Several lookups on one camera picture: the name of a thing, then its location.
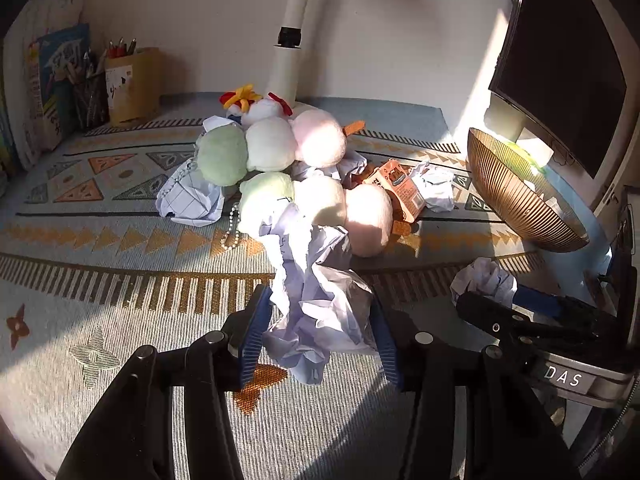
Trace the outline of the small paper ball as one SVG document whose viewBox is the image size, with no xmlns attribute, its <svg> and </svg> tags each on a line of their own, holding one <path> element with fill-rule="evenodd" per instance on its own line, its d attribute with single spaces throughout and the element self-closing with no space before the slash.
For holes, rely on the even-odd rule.
<svg viewBox="0 0 640 480">
<path fill-rule="evenodd" d="M 456 304 L 465 292 L 486 297 L 508 309 L 512 308 L 518 281 L 491 258 L 478 257 L 457 272 L 450 284 L 451 302 Z"/>
</svg>

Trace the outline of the white paper ball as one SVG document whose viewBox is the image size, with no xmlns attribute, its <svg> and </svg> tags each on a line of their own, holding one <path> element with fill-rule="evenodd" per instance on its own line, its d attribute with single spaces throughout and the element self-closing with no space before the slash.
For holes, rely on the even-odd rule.
<svg viewBox="0 0 640 480">
<path fill-rule="evenodd" d="M 350 267 L 342 226 L 315 226 L 296 203 L 277 200 L 258 228 L 276 269 L 271 300 L 280 318 L 264 335 L 273 361 L 306 385 L 322 382 L 333 353 L 372 354 L 373 290 Z"/>
</svg>

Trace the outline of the green white pink plush skewer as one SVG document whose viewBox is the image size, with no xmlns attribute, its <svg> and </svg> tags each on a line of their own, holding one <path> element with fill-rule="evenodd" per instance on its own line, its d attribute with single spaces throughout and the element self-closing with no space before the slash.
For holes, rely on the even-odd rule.
<svg viewBox="0 0 640 480">
<path fill-rule="evenodd" d="M 292 118 L 259 118 L 244 127 L 213 116 L 195 144 L 195 165 L 214 185 L 231 186 L 252 171 L 278 172 L 300 162 L 310 169 L 333 170 L 347 155 L 347 139 L 363 130 L 356 120 L 340 125 L 325 110 L 306 107 Z"/>
</svg>

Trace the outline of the red yellow plush toy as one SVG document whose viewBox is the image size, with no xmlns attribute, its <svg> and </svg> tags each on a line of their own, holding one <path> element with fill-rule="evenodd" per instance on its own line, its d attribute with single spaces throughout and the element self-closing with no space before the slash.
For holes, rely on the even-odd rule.
<svg viewBox="0 0 640 480">
<path fill-rule="evenodd" d="M 262 96 L 254 91 L 252 84 L 224 92 L 218 101 L 226 116 L 243 128 L 271 117 L 288 119 L 293 116 L 292 107 L 288 102 L 273 92 Z"/>
</svg>

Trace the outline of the brown wicker bowl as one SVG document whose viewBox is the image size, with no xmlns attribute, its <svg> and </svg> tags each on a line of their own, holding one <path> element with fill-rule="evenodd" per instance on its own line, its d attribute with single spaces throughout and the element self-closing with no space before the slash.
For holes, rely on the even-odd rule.
<svg viewBox="0 0 640 480">
<path fill-rule="evenodd" d="M 486 204 L 526 242 L 576 252 L 589 235 L 572 206 L 517 145 L 477 128 L 468 134 L 468 168 Z"/>
</svg>

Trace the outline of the crumpled white paper right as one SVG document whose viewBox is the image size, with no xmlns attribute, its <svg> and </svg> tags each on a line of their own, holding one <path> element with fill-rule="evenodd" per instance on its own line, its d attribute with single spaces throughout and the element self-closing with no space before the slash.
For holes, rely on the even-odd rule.
<svg viewBox="0 0 640 480">
<path fill-rule="evenodd" d="M 410 178 L 424 199 L 426 208 L 433 212 L 454 210 L 454 190 L 451 170 L 429 162 L 421 162 L 413 167 Z"/>
</svg>

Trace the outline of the patterned woven table mat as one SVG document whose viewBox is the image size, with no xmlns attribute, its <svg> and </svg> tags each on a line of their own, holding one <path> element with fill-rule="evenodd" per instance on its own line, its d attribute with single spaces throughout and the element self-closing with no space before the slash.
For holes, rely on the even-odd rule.
<svg viewBox="0 0 640 480">
<path fill-rule="evenodd" d="M 436 107 L 319 98 L 370 162 L 430 162 L 454 172 L 456 206 L 426 212 L 381 255 L 354 269 L 380 295 L 440 336 L 477 342 L 449 300 L 456 273 L 492 257 L 518 280 L 583 297 L 582 274 L 605 264 L 596 217 L 559 177 L 552 183 L 585 226 L 577 252 L 524 242 L 472 185 L 465 140 Z M 162 218 L 155 197 L 192 153 L 216 96 L 169 99 L 134 129 L 101 127 L 43 157 L 1 202 L 1 422 L 35 474 L 52 479 L 100 396 L 138 347 L 187 346 L 243 309 L 273 278 L 262 245 L 221 241 L 228 223 L 194 228 Z M 335 353 L 321 384 L 306 386 L 262 358 L 250 400 L 229 415 L 249 479 L 393 479 L 412 399 L 386 382 L 376 356 Z"/>
</svg>

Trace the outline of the orange snack packet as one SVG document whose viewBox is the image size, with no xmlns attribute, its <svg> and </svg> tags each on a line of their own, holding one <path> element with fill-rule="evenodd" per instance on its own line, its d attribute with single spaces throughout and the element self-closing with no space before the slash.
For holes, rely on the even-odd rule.
<svg viewBox="0 0 640 480">
<path fill-rule="evenodd" d="M 396 159 L 389 159 L 380 166 L 369 162 L 363 173 L 355 177 L 355 183 L 384 188 L 390 196 L 397 220 L 416 222 L 425 207 L 425 200 L 411 180 L 408 169 Z"/>
</svg>

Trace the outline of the crumpled grid paper ball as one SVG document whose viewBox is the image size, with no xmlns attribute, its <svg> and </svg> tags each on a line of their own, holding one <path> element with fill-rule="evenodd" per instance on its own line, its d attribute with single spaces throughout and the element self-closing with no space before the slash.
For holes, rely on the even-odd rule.
<svg viewBox="0 0 640 480">
<path fill-rule="evenodd" d="M 201 228 L 216 223 L 224 209 L 224 192 L 208 182 L 196 161 L 190 157 L 162 185 L 156 196 L 156 209 L 172 222 Z"/>
</svg>

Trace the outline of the brown cardboard pen holder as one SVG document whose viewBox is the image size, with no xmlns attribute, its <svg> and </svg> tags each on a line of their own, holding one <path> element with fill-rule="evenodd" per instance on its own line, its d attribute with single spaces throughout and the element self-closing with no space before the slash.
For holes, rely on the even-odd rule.
<svg viewBox="0 0 640 480">
<path fill-rule="evenodd" d="M 105 83 L 112 127 L 128 127 L 152 118 L 160 109 L 160 49 L 137 50 L 108 58 Z"/>
</svg>

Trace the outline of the white desk lamp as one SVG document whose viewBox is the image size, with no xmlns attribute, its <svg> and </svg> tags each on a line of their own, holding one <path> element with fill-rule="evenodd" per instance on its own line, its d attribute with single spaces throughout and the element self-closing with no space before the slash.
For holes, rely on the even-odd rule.
<svg viewBox="0 0 640 480">
<path fill-rule="evenodd" d="M 308 0 L 288 0 L 273 46 L 273 59 L 266 91 L 294 106 L 299 78 L 300 45 Z"/>
</svg>

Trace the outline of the black mesh pen holder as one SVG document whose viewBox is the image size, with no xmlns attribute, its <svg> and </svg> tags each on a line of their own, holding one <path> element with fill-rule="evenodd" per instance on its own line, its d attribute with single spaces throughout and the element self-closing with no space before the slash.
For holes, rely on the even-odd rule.
<svg viewBox="0 0 640 480">
<path fill-rule="evenodd" d="M 104 65 L 104 56 L 97 56 L 91 49 L 81 55 L 78 67 L 66 64 L 67 78 L 74 92 L 77 122 L 83 132 L 110 121 Z"/>
</svg>

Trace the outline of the blue cover book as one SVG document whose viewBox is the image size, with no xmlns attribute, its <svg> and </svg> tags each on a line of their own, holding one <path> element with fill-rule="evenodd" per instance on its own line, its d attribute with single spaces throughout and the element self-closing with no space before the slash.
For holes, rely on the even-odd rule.
<svg viewBox="0 0 640 480">
<path fill-rule="evenodd" d="M 33 41 L 25 61 L 38 148 L 53 151 L 78 126 L 66 64 L 80 65 L 89 47 L 89 25 L 78 24 Z"/>
</svg>

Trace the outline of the white paper booklet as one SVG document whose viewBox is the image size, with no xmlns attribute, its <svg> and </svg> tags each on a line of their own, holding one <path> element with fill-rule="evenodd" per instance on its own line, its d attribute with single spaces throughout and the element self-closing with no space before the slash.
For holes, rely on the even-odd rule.
<svg viewBox="0 0 640 480">
<path fill-rule="evenodd" d="M 41 154 L 38 40 L 77 25 L 84 0 L 28 0 L 3 39 L 3 88 L 18 160 L 32 169 Z"/>
</svg>

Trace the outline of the black wall monitor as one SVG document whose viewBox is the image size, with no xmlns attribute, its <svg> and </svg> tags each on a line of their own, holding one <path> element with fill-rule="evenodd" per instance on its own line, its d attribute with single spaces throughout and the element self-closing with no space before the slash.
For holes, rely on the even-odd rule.
<svg viewBox="0 0 640 480">
<path fill-rule="evenodd" d="M 594 0 L 512 0 L 489 84 L 495 127 L 524 122 L 593 180 L 615 174 L 639 108 L 639 53 Z"/>
</svg>

